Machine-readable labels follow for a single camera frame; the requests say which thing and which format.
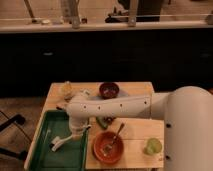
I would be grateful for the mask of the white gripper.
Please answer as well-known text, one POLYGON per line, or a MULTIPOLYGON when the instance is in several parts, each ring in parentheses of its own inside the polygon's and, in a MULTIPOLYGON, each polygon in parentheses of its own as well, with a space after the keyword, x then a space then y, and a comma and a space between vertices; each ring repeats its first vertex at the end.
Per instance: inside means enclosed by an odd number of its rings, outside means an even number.
POLYGON ((82 118, 69 118, 69 129, 72 134, 80 135, 84 132, 88 125, 87 119, 82 118))

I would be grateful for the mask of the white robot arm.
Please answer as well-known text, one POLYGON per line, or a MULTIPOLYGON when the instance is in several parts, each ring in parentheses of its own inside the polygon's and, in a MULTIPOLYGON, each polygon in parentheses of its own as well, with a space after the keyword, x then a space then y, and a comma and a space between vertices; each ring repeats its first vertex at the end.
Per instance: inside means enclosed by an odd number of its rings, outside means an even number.
POLYGON ((91 100, 77 93, 66 107, 79 134, 90 117, 143 118, 164 122, 164 171, 213 171, 213 94, 185 86, 168 93, 91 100))

